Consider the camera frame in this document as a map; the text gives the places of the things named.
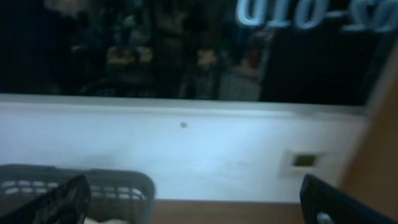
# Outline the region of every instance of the dark object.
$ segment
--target dark object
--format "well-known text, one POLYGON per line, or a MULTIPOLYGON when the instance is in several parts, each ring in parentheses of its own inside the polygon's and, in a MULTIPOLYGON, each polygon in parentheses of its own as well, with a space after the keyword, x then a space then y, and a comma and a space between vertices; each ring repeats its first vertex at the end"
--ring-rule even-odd
POLYGON ((90 186, 81 175, 0 218, 0 223, 83 224, 90 198, 90 186))
POLYGON ((300 200, 306 224, 396 223, 312 175, 304 178, 300 200))
POLYGON ((87 217, 100 222, 118 219, 132 224, 149 223, 155 186, 148 176, 129 171, 51 166, 0 166, 0 217, 82 174, 91 189, 87 217))

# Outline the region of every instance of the plastic basket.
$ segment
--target plastic basket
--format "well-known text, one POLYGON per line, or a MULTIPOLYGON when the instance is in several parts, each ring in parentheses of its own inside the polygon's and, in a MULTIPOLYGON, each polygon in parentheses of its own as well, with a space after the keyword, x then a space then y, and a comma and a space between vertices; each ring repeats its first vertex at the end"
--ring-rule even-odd
POLYGON ((91 188, 87 217, 99 222, 118 219, 149 223, 155 186, 145 174, 49 166, 0 166, 0 216, 80 174, 86 176, 91 188))

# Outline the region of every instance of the wall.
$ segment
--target wall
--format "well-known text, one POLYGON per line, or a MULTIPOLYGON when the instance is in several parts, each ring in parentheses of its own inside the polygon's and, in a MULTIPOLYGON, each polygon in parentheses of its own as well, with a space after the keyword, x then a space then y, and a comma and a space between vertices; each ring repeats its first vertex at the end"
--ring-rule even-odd
POLYGON ((138 170, 162 199, 298 202, 302 179, 278 175, 284 151, 327 152, 317 175, 336 184, 366 127, 360 109, 330 106, 16 95, 0 102, 0 164, 138 170))

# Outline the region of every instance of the wooden floor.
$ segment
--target wooden floor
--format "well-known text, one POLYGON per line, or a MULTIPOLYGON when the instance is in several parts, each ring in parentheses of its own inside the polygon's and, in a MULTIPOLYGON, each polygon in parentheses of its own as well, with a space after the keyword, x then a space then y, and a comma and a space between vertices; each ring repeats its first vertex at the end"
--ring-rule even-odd
POLYGON ((303 224, 299 204, 157 200, 153 224, 303 224))

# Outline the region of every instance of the laundry basket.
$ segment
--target laundry basket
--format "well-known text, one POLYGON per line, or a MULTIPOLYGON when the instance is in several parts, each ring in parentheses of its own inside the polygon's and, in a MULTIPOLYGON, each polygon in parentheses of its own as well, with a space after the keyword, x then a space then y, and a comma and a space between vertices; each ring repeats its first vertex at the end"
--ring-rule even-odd
POLYGON ((149 223, 155 187, 148 176, 129 171, 48 166, 0 166, 0 216, 80 174, 85 175, 91 189, 87 217, 99 222, 118 219, 149 223))

